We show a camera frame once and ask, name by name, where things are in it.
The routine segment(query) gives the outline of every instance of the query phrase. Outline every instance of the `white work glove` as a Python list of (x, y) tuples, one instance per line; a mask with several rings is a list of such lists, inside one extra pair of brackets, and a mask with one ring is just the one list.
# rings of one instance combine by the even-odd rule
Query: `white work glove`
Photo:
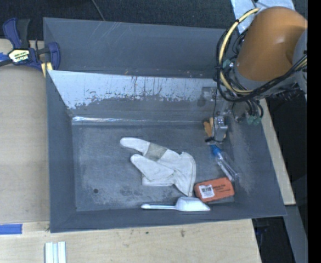
[(195, 161), (193, 157), (178, 153), (138, 138), (123, 138), (122, 146), (135, 149), (142, 155), (135, 154), (131, 162), (142, 172), (142, 185), (175, 185), (186, 196), (191, 196), (195, 181)]

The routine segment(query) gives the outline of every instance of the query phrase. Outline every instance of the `barcode sticker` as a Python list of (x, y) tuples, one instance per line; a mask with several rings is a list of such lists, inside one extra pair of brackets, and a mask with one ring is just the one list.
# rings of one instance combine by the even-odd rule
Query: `barcode sticker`
[(214, 195), (215, 195), (213, 187), (211, 186), (211, 184), (209, 184), (209, 185), (200, 185), (199, 186), (199, 190), (200, 190), (200, 193), (201, 193), (203, 199), (211, 198), (211, 197), (214, 197)]

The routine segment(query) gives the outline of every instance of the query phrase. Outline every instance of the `plastic spoon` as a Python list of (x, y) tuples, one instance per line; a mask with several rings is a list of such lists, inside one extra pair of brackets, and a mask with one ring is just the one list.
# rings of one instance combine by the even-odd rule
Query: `plastic spoon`
[(206, 211), (210, 210), (205, 203), (194, 197), (179, 197), (175, 205), (142, 204), (143, 209), (175, 209), (179, 211)]

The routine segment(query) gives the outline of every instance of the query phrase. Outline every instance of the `metal bracket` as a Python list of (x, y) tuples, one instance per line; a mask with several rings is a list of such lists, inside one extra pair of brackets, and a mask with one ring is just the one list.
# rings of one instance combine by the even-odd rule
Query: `metal bracket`
[(66, 263), (65, 242), (48, 242), (44, 246), (44, 263)]

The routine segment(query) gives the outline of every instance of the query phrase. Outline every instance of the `orange eraser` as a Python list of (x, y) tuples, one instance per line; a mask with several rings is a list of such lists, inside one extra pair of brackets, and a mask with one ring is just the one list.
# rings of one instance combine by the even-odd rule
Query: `orange eraser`
[(194, 186), (194, 192), (197, 198), (200, 198), (204, 203), (235, 195), (232, 183), (228, 178), (199, 182)]

